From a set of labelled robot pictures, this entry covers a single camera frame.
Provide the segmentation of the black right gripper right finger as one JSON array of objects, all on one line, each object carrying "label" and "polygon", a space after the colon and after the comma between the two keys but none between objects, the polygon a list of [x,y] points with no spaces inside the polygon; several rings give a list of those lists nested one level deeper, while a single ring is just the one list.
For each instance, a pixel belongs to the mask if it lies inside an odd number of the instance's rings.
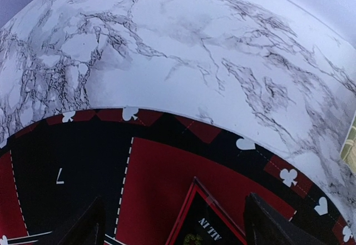
[{"label": "black right gripper right finger", "polygon": [[245,199],[244,227],[247,244],[323,244],[285,219],[256,193]]}]

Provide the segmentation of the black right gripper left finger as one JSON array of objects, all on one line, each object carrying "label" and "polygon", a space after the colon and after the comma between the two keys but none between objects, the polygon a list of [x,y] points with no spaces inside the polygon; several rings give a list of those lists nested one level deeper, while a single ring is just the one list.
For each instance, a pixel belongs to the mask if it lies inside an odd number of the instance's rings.
[{"label": "black right gripper left finger", "polygon": [[44,244],[104,244],[106,212],[97,196],[75,216],[44,237]]}]

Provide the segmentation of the black triangular all-in marker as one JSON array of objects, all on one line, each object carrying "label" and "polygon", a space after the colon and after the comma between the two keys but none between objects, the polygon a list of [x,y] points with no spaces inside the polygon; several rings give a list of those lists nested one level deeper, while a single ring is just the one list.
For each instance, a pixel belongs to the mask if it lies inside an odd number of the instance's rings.
[{"label": "black triangular all-in marker", "polygon": [[245,234],[194,177],[166,244],[247,244]]}]

